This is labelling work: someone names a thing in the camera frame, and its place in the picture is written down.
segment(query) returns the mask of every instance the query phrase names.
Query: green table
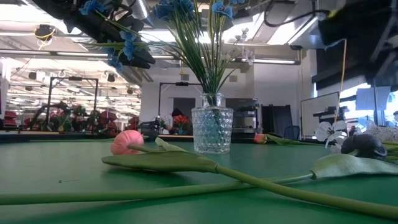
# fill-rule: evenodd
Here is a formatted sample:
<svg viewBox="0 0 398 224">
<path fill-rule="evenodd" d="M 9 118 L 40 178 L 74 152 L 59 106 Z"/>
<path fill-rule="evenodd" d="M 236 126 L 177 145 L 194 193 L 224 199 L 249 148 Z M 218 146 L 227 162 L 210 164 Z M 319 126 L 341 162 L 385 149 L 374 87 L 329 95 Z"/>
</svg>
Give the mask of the green table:
<svg viewBox="0 0 398 224">
<path fill-rule="evenodd" d="M 189 151 L 193 143 L 173 142 Z M 0 145 L 0 194 L 143 190 L 230 182 L 216 174 L 161 174 L 111 167 L 110 142 L 30 142 Z M 256 177 L 306 174 L 329 152 L 321 146 L 232 144 L 221 165 Z M 398 206 L 398 178 L 357 176 L 291 187 Z M 132 202 L 0 206 L 0 223 L 395 223 L 247 189 Z"/>
</svg>

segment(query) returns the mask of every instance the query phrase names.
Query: tulip stem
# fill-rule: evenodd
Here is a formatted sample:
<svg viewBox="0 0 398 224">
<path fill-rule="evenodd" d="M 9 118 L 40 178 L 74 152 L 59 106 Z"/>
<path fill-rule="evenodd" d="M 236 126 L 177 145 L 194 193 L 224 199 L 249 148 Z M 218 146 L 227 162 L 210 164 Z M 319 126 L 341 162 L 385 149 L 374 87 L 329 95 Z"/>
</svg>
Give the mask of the tulip stem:
<svg viewBox="0 0 398 224">
<path fill-rule="evenodd" d="M 296 198 L 299 200 L 327 205 L 335 208 L 342 208 L 366 215 L 398 220 L 398 207 L 293 189 L 291 187 L 286 187 L 266 180 L 258 179 L 256 177 L 243 174 L 223 166 L 217 166 L 216 171 L 220 174 L 227 175 L 228 177 L 232 177 L 242 182 L 266 189 L 276 194 L 284 195 L 286 197 Z"/>
<path fill-rule="evenodd" d="M 299 176 L 275 177 L 268 181 L 287 184 L 300 180 L 308 180 L 313 174 Z M 3 194 L 0 195 L 0 205 L 28 205 L 38 203 L 64 203 L 64 202 L 103 202 L 119 200 L 142 200 L 188 195 L 209 194 L 229 190 L 255 188 L 253 185 L 240 181 L 222 184 L 200 184 L 183 187 L 168 187 L 153 190 L 135 190 L 126 192 L 98 192 L 98 193 L 49 193 L 49 194 Z"/>
</svg>

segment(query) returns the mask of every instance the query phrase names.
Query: ceiling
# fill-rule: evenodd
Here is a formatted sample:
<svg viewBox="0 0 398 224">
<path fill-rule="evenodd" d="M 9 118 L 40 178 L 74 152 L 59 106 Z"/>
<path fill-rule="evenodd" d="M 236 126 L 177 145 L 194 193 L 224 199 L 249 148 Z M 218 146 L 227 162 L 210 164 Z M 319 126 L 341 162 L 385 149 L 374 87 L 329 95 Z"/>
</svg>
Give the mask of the ceiling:
<svg viewBox="0 0 398 224">
<path fill-rule="evenodd" d="M 236 19 L 229 25 L 224 33 L 225 43 L 228 43 L 236 34 L 241 33 L 244 28 L 249 28 L 249 38 L 244 43 L 252 48 L 257 58 L 272 58 L 282 60 L 297 60 L 297 53 L 286 45 L 268 46 L 268 44 L 285 44 L 301 28 L 307 18 L 284 25 L 280 28 L 271 28 L 263 24 L 263 10 L 268 0 L 253 0 L 237 6 Z M 157 1 L 149 0 L 148 7 Z M 200 10 L 205 13 L 208 10 L 209 0 L 200 0 Z M 269 13 L 269 20 L 275 23 L 285 21 L 311 10 L 309 0 L 285 1 L 288 4 L 278 4 Z M 38 40 L 33 31 L 40 24 L 49 24 L 55 28 L 54 37 L 48 44 Z M 157 34 L 168 38 L 165 23 L 154 20 L 154 27 L 146 25 L 143 33 Z M 76 42 L 92 42 L 93 39 L 74 29 L 71 34 L 67 33 L 62 21 L 56 20 L 46 12 L 38 8 L 30 0 L 8 0 L 0 2 L 0 49 L 23 50 L 12 54 L 2 54 L 8 58 L 12 65 L 11 89 L 9 90 L 9 109 L 25 110 L 41 106 L 47 102 L 50 77 L 83 77 L 97 78 L 99 83 L 98 106 L 108 106 L 118 110 L 120 113 L 139 114 L 141 108 L 142 82 L 153 82 L 150 70 L 141 70 L 124 66 L 121 73 L 117 73 L 113 67 L 106 64 L 106 56 L 98 47 L 84 47 Z M 49 52 L 48 56 L 33 52 Z M 73 55 L 57 55 L 54 52 L 73 52 Z M 152 55 L 165 55 L 163 51 L 151 51 Z M 154 68 L 179 67 L 180 63 L 174 60 L 157 59 Z M 29 78 L 30 72 L 45 74 L 40 80 Z M 115 74 L 115 81 L 108 82 L 108 74 Z M 93 82 L 73 82 L 63 80 L 52 90 L 52 101 L 70 100 L 73 103 L 82 104 L 90 110 L 94 105 L 93 94 L 95 89 Z M 70 93 L 67 89 L 77 86 L 79 93 Z M 132 87 L 134 93 L 127 94 L 127 88 Z"/>
</svg>

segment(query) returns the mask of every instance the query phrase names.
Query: glass vase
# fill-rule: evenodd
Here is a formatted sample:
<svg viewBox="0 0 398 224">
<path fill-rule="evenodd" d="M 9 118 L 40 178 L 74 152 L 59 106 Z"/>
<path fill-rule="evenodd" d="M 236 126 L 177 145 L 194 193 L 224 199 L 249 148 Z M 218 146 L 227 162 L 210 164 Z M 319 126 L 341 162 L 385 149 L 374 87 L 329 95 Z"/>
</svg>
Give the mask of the glass vase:
<svg viewBox="0 0 398 224">
<path fill-rule="evenodd" d="M 221 93 L 203 94 L 203 106 L 192 109 L 193 143 L 196 152 L 229 152 L 233 110 L 221 106 Z"/>
</svg>

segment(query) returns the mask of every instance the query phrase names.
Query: green tulip leaf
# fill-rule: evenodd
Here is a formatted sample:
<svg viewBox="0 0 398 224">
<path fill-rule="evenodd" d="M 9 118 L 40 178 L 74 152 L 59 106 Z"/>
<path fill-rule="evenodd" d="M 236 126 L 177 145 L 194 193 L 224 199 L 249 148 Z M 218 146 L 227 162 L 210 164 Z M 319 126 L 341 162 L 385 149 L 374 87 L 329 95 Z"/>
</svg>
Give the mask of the green tulip leaf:
<svg viewBox="0 0 398 224">
<path fill-rule="evenodd" d="M 174 146 L 172 144 L 169 144 L 169 143 L 163 141 L 163 139 L 161 139 L 161 138 L 156 138 L 155 139 L 155 143 L 158 146 L 163 147 L 164 150 L 166 150 L 166 151 L 183 151 L 183 152 L 186 152 L 184 149 L 182 149 L 182 148 L 180 148 L 178 146 Z"/>
<path fill-rule="evenodd" d="M 314 174 L 313 179 L 346 177 L 356 174 L 398 175 L 398 166 L 377 159 L 335 154 L 317 160 L 310 171 Z"/>
<path fill-rule="evenodd" d="M 102 158 L 102 162 L 114 166 L 162 172 L 197 171 L 215 173 L 217 166 L 215 161 L 205 156 L 183 151 L 107 156 Z"/>
</svg>

